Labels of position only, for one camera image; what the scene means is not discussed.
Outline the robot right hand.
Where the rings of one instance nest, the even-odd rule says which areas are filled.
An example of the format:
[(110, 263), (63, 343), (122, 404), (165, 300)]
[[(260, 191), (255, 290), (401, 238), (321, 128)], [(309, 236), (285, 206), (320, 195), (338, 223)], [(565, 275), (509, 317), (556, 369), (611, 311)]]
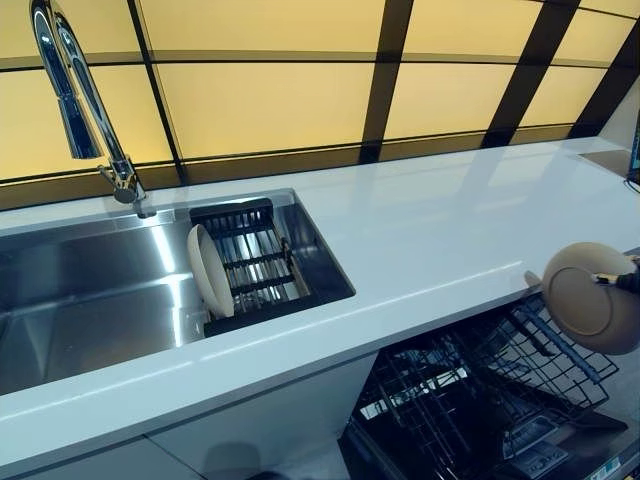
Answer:
[(636, 267), (633, 273), (621, 275), (604, 273), (594, 274), (592, 276), (593, 282), (599, 285), (613, 286), (624, 291), (638, 294), (640, 289), (639, 256), (627, 256), (627, 259), (629, 259)]

